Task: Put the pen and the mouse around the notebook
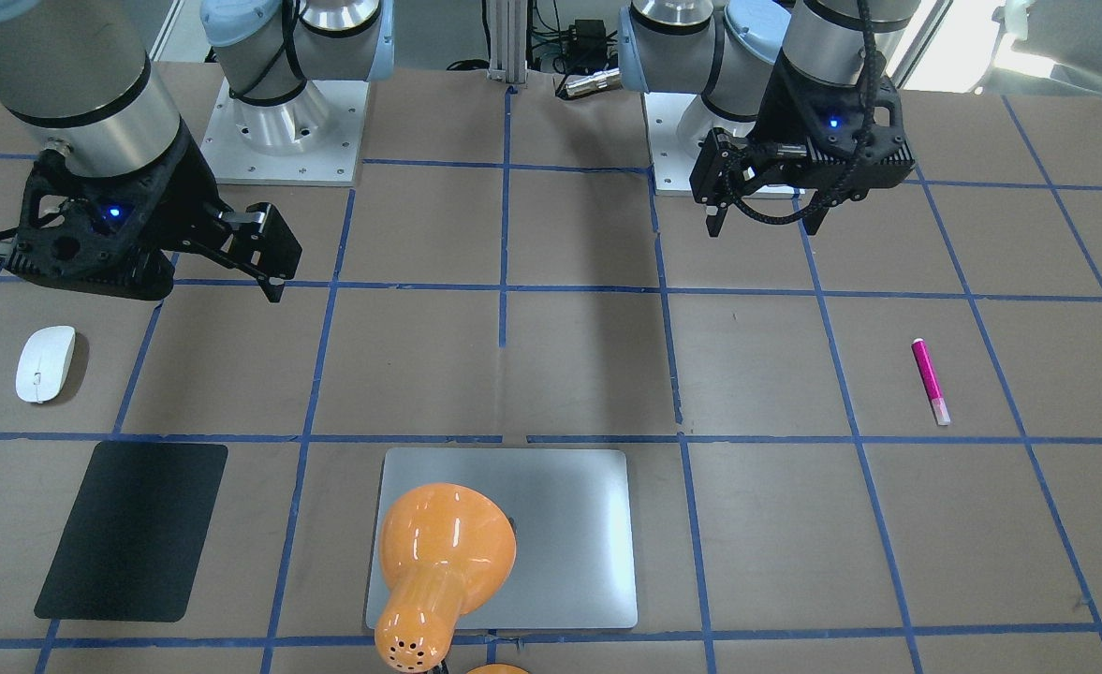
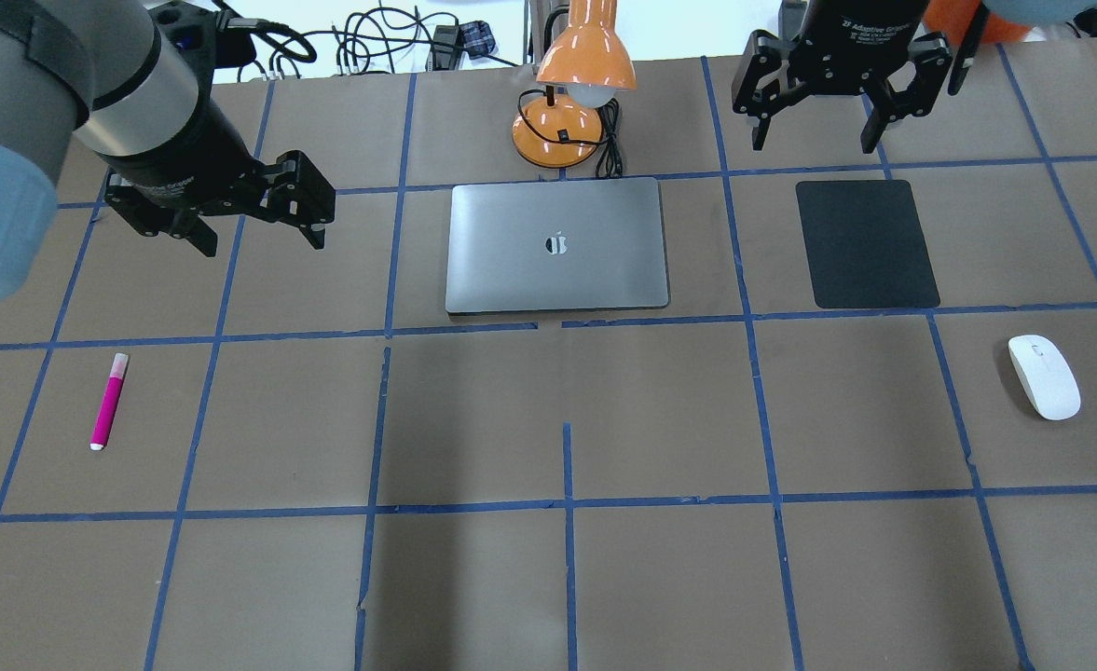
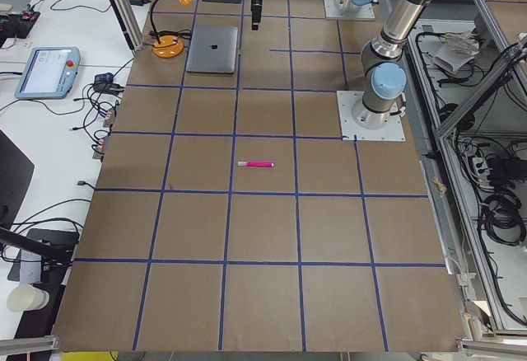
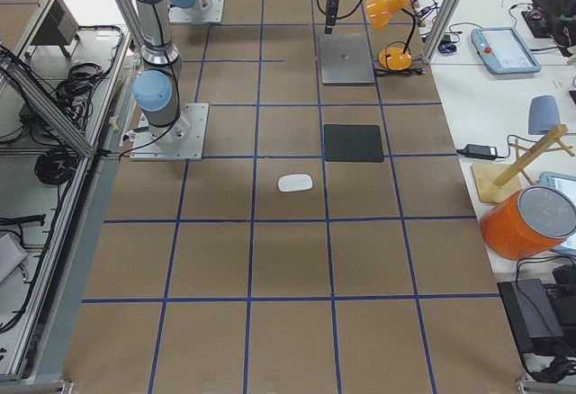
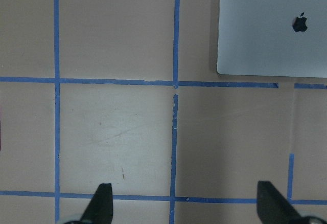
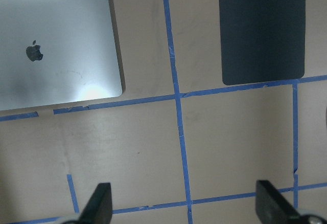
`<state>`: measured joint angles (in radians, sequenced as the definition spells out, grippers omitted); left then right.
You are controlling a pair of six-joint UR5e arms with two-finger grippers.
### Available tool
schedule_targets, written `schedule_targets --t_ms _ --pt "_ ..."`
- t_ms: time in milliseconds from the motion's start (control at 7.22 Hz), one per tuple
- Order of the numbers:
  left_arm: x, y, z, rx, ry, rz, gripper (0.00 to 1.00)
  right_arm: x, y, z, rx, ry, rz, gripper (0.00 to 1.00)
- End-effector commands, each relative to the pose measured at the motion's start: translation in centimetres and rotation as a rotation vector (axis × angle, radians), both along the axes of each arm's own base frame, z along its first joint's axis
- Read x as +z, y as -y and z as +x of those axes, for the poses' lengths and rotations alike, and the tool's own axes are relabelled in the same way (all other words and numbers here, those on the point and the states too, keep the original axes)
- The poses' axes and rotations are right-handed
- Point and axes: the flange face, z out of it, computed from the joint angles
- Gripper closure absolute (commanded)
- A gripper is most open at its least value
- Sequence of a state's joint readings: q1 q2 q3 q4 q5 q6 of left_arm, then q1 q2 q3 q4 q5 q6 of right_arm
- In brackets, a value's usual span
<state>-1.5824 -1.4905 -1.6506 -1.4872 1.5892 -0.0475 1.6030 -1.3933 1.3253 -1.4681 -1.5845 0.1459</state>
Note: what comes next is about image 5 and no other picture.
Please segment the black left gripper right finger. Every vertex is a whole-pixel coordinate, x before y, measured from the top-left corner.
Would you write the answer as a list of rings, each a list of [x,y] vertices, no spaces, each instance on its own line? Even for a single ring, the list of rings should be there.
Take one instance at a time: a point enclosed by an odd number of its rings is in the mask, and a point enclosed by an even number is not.
[[[256,212],[261,223],[307,223],[270,181],[258,181]]]

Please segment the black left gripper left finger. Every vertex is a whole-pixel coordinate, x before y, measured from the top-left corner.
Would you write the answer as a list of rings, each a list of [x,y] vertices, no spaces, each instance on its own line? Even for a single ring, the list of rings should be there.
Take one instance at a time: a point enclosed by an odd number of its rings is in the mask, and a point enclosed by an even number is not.
[[[102,183],[98,186],[79,223],[111,224],[113,220],[112,185]]]

